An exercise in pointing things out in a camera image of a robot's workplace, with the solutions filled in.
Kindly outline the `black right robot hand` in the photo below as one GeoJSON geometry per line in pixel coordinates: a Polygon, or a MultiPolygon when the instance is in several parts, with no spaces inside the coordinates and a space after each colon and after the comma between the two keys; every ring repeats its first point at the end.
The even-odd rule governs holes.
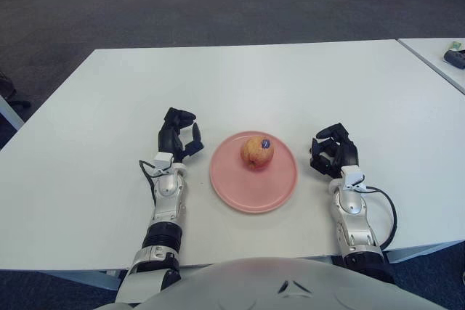
{"type": "Polygon", "coordinates": [[[341,123],[319,131],[312,139],[310,167],[332,179],[342,179],[345,170],[353,169],[355,179],[345,187],[364,192],[365,175],[360,170],[357,147],[349,139],[349,133],[341,123]]]}

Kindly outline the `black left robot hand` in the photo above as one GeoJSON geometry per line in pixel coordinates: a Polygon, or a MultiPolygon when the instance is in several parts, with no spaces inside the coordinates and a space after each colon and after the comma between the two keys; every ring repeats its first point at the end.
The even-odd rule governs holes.
{"type": "Polygon", "coordinates": [[[162,176],[175,171],[184,171],[183,160],[203,149],[201,132],[195,122],[196,116],[185,110],[170,107],[164,117],[164,124],[158,132],[158,153],[153,164],[153,175],[162,176]],[[181,130],[192,127],[193,140],[183,145],[179,135],[181,130]]]}

